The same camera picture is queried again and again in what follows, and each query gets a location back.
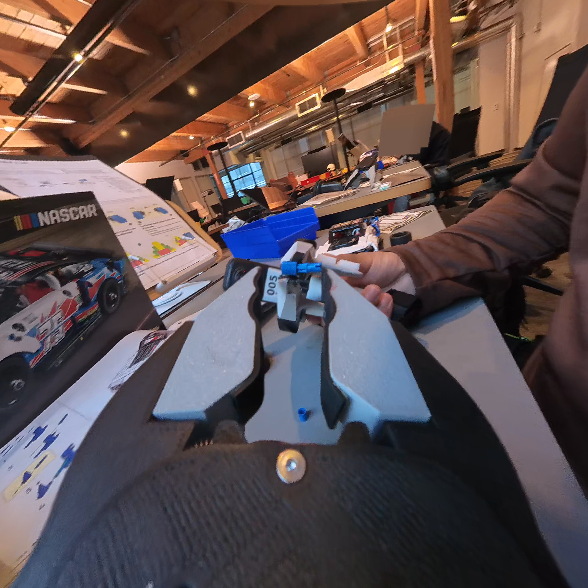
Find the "white stand base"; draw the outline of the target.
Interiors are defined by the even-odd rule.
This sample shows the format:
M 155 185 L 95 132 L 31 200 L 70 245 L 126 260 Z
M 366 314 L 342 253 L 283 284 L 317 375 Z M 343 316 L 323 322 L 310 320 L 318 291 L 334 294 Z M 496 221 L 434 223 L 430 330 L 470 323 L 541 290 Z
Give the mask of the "white stand base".
M 163 315 L 171 312 L 176 306 L 187 302 L 209 285 L 210 280 L 186 282 L 154 299 L 152 304 L 158 314 Z

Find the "black office chair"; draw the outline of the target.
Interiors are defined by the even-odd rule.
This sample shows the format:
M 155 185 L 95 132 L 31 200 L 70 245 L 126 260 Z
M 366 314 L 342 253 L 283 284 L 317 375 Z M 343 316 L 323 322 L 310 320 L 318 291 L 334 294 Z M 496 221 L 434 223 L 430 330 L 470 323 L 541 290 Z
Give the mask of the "black office chair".
M 452 133 L 448 146 L 447 165 L 437 165 L 430 169 L 432 173 L 431 190 L 435 197 L 450 188 L 450 181 L 457 177 L 458 168 L 476 155 L 481 107 L 464 108 L 453 117 Z
M 483 168 L 480 171 L 471 172 L 455 180 L 454 184 L 457 187 L 474 180 L 482 180 L 481 186 L 476 188 L 468 198 L 465 212 L 471 213 L 474 210 L 478 210 L 499 192 L 510 187 L 512 179 L 531 163 L 540 146 L 551 136 L 558 120 L 558 117 L 550 118 L 535 127 L 530 139 L 519 152 L 518 156 L 510 163 L 502 166 Z

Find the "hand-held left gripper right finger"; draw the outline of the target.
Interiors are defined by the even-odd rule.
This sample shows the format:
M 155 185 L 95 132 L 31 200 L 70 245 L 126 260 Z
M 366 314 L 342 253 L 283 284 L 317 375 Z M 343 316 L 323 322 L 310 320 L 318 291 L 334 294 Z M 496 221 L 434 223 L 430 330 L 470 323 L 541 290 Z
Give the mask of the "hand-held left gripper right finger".
M 328 428 L 359 422 L 375 437 L 386 422 L 429 422 L 390 319 L 334 271 L 323 271 L 321 279 L 320 405 Z

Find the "idle hand-held gripper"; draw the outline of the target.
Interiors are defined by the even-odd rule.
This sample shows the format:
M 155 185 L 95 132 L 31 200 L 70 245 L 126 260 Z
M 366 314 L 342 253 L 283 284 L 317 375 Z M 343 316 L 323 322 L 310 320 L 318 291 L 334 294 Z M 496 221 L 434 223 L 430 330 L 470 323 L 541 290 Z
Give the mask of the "idle hand-held gripper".
M 355 189 L 361 184 L 361 176 L 366 175 L 369 180 L 370 187 L 375 188 L 376 183 L 376 168 L 378 167 L 379 150 L 373 148 L 364 151 L 358 161 L 356 168 L 353 170 L 349 179 L 345 183 L 343 190 Z

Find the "wooden post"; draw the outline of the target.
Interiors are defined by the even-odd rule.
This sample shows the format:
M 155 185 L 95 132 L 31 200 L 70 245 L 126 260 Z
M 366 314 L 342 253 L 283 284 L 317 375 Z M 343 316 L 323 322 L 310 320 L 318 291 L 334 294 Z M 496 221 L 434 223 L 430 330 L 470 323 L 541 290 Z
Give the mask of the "wooden post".
M 452 131 L 454 117 L 453 34 L 449 1 L 429 1 L 430 55 L 437 122 Z

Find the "open instruction booklet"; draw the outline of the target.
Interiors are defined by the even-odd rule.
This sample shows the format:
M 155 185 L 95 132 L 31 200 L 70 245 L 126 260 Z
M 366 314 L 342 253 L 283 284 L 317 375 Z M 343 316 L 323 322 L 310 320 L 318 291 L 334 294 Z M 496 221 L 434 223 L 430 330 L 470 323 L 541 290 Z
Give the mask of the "open instruction booklet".
M 118 389 L 173 334 L 140 330 L 121 340 L 1 449 L 1 584 L 38 540 L 75 454 Z

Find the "black monitor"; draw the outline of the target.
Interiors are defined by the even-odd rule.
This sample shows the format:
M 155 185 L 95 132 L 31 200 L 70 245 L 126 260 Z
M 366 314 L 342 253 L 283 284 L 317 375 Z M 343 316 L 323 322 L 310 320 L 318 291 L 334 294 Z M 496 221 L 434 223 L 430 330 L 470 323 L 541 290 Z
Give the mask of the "black monitor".
M 149 178 L 145 182 L 145 187 L 163 200 L 172 201 L 175 193 L 174 181 L 173 175 Z
M 310 179 L 314 176 L 320 176 L 327 173 L 329 165 L 333 165 L 335 170 L 340 169 L 339 157 L 334 144 L 325 146 L 321 149 L 315 149 L 301 156 L 303 170 Z

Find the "toy car model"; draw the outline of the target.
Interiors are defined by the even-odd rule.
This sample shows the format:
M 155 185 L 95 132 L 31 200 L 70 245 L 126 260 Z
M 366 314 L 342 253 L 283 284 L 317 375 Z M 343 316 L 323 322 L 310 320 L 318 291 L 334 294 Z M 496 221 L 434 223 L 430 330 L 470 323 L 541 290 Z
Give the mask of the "toy car model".
M 364 217 L 333 225 L 328 233 L 327 252 L 356 254 L 380 250 L 379 217 Z

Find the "tan table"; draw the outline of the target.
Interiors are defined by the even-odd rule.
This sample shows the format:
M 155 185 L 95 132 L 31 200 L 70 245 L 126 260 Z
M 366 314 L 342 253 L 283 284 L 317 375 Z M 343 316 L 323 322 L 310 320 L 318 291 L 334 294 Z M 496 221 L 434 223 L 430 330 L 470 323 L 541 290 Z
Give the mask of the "tan table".
M 313 209 L 317 217 L 347 212 L 365 206 L 386 203 L 404 195 L 429 189 L 431 176 L 418 162 L 395 165 L 376 175 L 373 186 L 366 183 L 356 189 L 313 196 L 298 209 Z

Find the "person's right hand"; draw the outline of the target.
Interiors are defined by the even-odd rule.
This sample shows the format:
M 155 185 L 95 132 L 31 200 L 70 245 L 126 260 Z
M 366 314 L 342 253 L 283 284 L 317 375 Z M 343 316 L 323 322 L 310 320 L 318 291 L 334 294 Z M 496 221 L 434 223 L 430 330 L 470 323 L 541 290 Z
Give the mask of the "person's right hand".
M 337 257 L 360 265 L 361 277 L 346 277 L 350 286 L 360 289 L 362 296 L 387 316 L 392 317 L 393 296 L 390 289 L 415 295 L 416 287 L 412 276 L 398 254 L 388 251 L 344 254 Z

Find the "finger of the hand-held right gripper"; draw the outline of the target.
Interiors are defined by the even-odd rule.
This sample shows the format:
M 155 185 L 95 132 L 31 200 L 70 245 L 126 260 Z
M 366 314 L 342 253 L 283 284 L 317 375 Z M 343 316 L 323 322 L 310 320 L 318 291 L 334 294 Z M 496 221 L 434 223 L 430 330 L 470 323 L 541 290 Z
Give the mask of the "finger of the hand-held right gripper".
M 297 333 L 305 320 L 323 320 L 322 278 L 280 276 L 277 280 L 277 319 L 280 330 Z
M 281 267 L 298 267 L 315 263 L 316 242 L 314 240 L 297 240 L 281 259 Z

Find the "printed instruction board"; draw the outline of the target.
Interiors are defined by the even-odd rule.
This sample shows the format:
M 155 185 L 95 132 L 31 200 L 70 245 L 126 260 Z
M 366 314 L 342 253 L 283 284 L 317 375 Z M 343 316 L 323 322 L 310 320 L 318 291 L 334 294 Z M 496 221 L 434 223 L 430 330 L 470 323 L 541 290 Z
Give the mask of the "printed instruction board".
M 92 192 L 143 286 L 160 294 L 222 257 L 172 202 L 94 157 L 1 156 L 1 190 L 21 198 Z

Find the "sticker sheet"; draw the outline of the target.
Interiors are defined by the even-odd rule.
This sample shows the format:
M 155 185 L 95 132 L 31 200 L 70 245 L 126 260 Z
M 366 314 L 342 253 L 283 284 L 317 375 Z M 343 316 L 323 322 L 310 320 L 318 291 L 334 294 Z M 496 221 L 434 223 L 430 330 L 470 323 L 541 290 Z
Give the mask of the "sticker sheet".
M 392 233 L 400 230 L 400 228 L 412 223 L 421 217 L 429 214 L 432 210 L 418 209 L 413 211 L 405 211 L 393 213 L 390 215 L 379 217 L 378 226 L 381 233 Z

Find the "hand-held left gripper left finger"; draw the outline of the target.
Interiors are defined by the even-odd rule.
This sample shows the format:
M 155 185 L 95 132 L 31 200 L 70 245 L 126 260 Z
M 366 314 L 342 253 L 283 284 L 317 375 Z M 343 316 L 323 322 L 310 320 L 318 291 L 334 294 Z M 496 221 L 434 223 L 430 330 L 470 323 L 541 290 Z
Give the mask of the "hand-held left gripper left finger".
M 254 266 L 176 334 L 182 343 L 152 410 L 160 420 L 212 420 L 235 412 L 234 400 L 261 373 L 259 305 L 263 270 Z

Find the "paned window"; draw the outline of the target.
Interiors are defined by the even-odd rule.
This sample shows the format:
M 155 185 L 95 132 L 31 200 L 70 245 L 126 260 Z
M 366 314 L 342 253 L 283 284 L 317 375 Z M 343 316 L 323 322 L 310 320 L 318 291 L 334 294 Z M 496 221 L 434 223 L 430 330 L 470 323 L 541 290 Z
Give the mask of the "paned window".
M 216 180 L 218 193 L 223 187 L 228 197 L 232 197 L 235 193 L 233 188 L 241 193 L 245 189 L 267 186 L 260 162 L 231 166 L 228 170 L 228 172 L 225 172 L 224 169 L 219 171 L 220 180 Z

